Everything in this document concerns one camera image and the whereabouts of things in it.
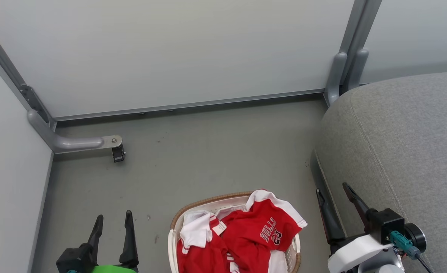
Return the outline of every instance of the clothes in basket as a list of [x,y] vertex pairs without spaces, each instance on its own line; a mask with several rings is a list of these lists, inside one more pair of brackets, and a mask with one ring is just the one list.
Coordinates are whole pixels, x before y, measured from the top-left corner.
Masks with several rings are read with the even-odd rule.
[[245,205],[185,215],[177,247],[180,273],[285,273],[286,251],[307,225],[267,190]]

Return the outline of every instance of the teal connector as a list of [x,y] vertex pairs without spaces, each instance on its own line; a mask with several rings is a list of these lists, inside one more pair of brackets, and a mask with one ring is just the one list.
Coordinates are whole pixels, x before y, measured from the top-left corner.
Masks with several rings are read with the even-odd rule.
[[416,260],[416,254],[421,254],[419,249],[412,245],[404,235],[400,234],[398,231],[392,231],[389,235],[389,241],[393,243],[396,247],[404,250],[409,256],[409,258]]

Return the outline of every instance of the gray metal leg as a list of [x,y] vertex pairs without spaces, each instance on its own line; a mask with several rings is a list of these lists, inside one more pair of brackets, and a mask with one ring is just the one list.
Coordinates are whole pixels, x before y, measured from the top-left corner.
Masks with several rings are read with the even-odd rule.
[[355,60],[352,61],[350,70],[343,83],[343,91],[347,92],[353,88],[357,88],[360,85],[360,77],[364,72],[364,67],[369,56],[369,51],[361,49],[355,55]]
[[347,55],[345,52],[338,53],[333,58],[330,74],[328,74],[328,80],[326,81],[326,87],[324,89],[324,99],[328,106],[333,104],[340,95],[340,78],[342,77],[346,60]]
[[65,138],[55,134],[38,112],[33,109],[28,111],[28,121],[55,154],[106,148],[112,148],[114,152],[114,149],[117,148],[117,151],[121,154],[118,157],[118,161],[124,159],[123,138],[120,135],[97,136],[93,138]]

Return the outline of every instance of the gray floor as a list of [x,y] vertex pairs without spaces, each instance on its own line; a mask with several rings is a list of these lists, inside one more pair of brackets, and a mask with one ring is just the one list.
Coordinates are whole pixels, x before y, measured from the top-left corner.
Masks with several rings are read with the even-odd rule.
[[121,163],[113,163],[108,151],[56,157],[33,272],[56,273],[59,255],[86,242],[98,214],[104,215],[99,264],[116,264],[125,211],[131,209],[140,272],[170,273],[168,231],[180,208],[259,188],[288,200],[308,222],[300,233],[300,272],[328,272],[329,249],[308,165],[324,101],[215,108],[58,128],[70,137],[121,135],[127,157]]

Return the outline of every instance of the black cable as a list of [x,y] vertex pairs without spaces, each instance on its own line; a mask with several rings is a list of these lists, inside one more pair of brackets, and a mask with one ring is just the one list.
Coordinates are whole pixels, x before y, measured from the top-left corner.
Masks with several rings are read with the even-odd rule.
[[419,262],[424,266],[424,268],[426,268],[426,270],[428,271],[428,273],[433,273],[433,271],[427,266],[427,264],[423,261],[423,259],[421,258],[421,256],[419,256],[419,254],[415,255],[416,258],[419,260]]

